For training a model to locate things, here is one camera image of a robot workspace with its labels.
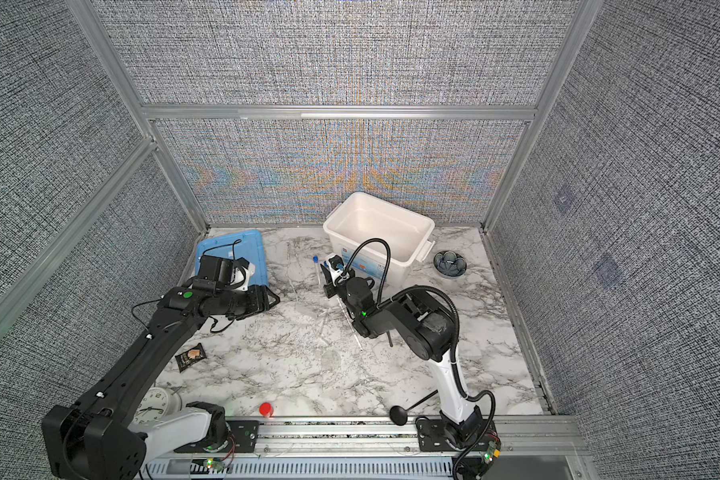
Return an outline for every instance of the textured wall panel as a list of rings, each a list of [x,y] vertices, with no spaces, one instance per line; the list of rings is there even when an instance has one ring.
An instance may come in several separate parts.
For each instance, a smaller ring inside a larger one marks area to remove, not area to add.
[[[0,2],[0,296],[140,139],[64,2]]]
[[[720,478],[720,2],[606,2],[494,235],[600,476]]]
[[[161,120],[212,224],[323,222],[362,190],[437,222],[479,222],[523,124]]]
[[[178,282],[195,235],[145,160],[0,341],[0,478],[50,477],[40,420],[112,367],[142,331],[130,306]],[[140,309],[144,320],[154,311]]]
[[[577,2],[94,0],[144,100],[535,104]]]

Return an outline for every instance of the clock face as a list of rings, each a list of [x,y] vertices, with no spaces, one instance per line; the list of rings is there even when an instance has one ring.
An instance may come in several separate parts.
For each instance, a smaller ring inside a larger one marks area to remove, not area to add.
[[[150,389],[139,404],[134,423],[152,422],[165,415],[168,407],[168,393],[163,389]]]

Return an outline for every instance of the blue patch on wall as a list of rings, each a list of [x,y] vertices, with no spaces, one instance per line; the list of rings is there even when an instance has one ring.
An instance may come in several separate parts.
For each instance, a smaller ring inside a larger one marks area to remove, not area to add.
[[[606,290],[619,283],[619,279],[621,278],[621,270],[608,252],[605,252],[600,259],[595,262],[593,271],[600,284]]]
[[[568,210],[574,206],[575,200],[576,195],[574,195],[574,191],[570,188],[570,185],[563,185],[557,191],[557,195],[555,195],[554,204],[561,214],[566,215]]]

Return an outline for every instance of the red wire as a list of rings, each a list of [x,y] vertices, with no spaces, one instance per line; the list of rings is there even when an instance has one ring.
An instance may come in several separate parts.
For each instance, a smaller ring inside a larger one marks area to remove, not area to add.
[[[226,454],[226,456],[222,458],[221,461],[223,462],[224,460],[227,460],[231,455],[232,460],[230,460],[230,463],[232,463],[235,461],[235,436],[230,435],[227,439],[232,441],[232,450],[230,450],[230,453]]]

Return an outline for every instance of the blue label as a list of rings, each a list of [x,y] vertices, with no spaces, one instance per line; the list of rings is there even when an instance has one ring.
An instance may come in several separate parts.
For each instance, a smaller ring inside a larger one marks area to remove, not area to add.
[[[350,252],[346,248],[342,248],[342,258],[344,259],[344,264],[349,262],[349,257],[352,256],[354,252],[354,250]],[[384,264],[380,264],[376,260],[371,260],[363,255],[357,255],[351,266],[377,279],[381,279],[382,274],[384,273]]]

